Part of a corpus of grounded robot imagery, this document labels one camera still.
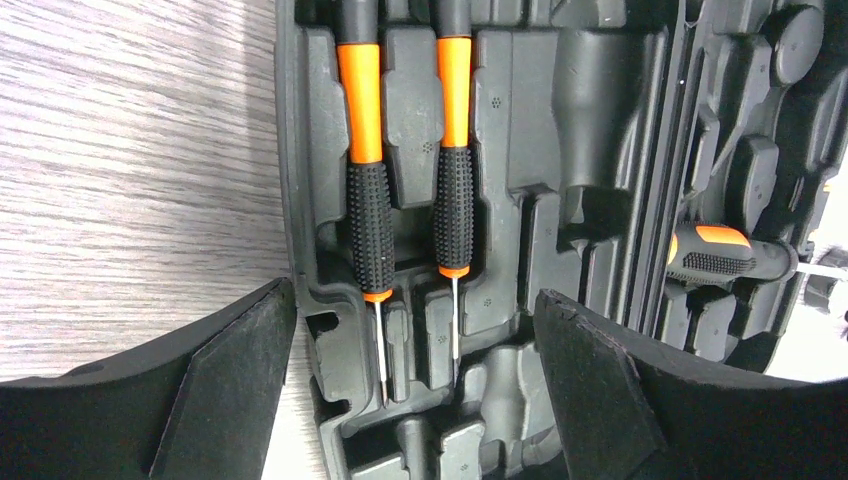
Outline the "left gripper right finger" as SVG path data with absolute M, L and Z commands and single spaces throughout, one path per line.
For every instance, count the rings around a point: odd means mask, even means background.
M 847 384 L 714 363 L 552 290 L 533 317 L 572 479 L 843 479 Z

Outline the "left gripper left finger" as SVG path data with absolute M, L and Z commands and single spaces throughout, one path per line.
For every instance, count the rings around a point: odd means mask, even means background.
M 274 280 L 55 378 L 1 386 L 5 479 L 258 479 L 297 322 Z

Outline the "thin orange black screwdriver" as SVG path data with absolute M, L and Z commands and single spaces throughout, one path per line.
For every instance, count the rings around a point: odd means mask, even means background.
M 437 37 L 444 132 L 437 163 L 434 200 L 435 253 L 439 272 L 451 281 L 451 354 L 460 358 L 459 279 L 473 255 L 474 183 L 469 150 L 472 28 L 468 1 L 430 3 Z

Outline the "black tool kit case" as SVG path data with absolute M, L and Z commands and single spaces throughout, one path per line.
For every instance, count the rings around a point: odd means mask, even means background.
M 843 1 L 469 1 L 470 272 L 433 247 L 445 131 L 429 1 L 363 1 L 380 50 L 394 228 L 387 370 L 351 261 L 352 137 L 334 1 L 276 5 L 279 160 L 328 479 L 567 473 L 532 318 L 555 290 L 626 327 L 763 372 L 797 301 L 843 282 L 665 274 L 677 223 L 723 224 L 845 266 L 817 242 L 847 149 Z

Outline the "small orange black screwdriver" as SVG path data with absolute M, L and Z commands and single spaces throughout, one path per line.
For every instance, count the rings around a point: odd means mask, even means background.
M 388 402 L 381 304 L 392 295 L 395 250 L 388 173 L 383 163 L 378 3 L 336 3 L 336 53 L 350 126 L 347 203 L 355 278 L 373 305 L 381 403 Z

